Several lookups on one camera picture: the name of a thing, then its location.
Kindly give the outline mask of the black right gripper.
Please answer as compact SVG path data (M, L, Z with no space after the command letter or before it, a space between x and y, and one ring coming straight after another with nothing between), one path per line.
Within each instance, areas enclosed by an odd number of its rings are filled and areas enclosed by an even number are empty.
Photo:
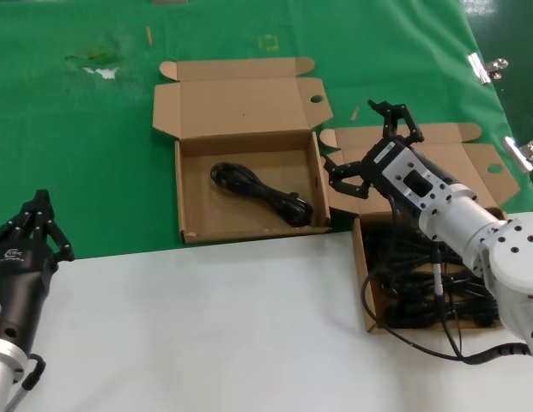
M368 105L384 119L382 138L366 153L361 161L337 165L324 155L324 170L329 186L338 193L359 199L368 199L372 187L380 194L405 194L403 183L407 175L407 146L424 142L423 133L404 104L392 105L382 101L368 101ZM397 132L398 121L409 129L407 136ZM350 178L361 178L359 185Z

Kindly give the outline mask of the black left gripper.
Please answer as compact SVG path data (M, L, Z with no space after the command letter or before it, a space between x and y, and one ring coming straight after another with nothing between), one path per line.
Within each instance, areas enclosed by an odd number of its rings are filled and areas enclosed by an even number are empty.
M37 190L33 199L0 227L0 339L23 351L33 347L57 262L76 259L54 217L49 192Z

